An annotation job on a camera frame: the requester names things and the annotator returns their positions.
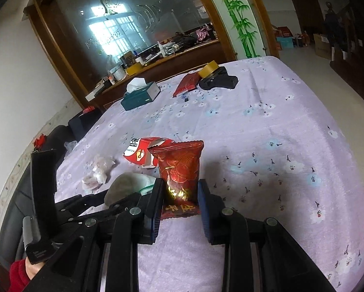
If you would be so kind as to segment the red sleeve forearm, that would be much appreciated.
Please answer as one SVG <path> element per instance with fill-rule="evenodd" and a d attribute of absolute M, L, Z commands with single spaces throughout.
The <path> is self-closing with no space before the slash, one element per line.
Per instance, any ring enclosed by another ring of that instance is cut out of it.
<path fill-rule="evenodd" d="M 26 272 L 25 259 L 15 261 L 9 269 L 8 292 L 22 292 L 31 281 Z"/>

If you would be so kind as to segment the person's left hand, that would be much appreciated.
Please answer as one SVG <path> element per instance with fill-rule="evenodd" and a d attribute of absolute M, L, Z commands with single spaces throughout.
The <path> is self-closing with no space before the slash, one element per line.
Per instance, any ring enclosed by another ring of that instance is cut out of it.
<path fill-rule="evenodd" d="M 25 271 L 30 280 L 32 280 L 37 273 L 45 265 L 45 262 L 39 262 L 37 264 L 32 264 L 28 258 L 25 259 Z"/>

